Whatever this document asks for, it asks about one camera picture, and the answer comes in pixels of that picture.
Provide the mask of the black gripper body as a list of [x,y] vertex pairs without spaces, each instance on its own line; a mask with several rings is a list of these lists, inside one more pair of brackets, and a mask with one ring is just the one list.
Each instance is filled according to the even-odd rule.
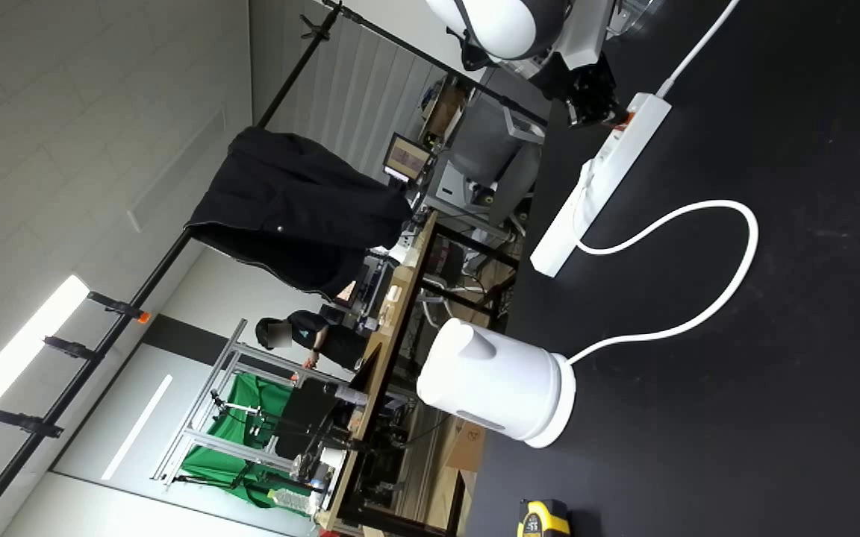
[[625,118],[615,76],[606,58],[570,70],[561,58],[551,62],[552,100],[566,106],[575,126],[613,126]]

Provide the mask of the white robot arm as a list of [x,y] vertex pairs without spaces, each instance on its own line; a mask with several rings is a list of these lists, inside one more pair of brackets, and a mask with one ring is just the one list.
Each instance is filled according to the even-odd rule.
[[618,0],[425,0],[460,41],[466,73],[504,70],[543,100],[561,103],[575,126],[621,115],[604,46]]

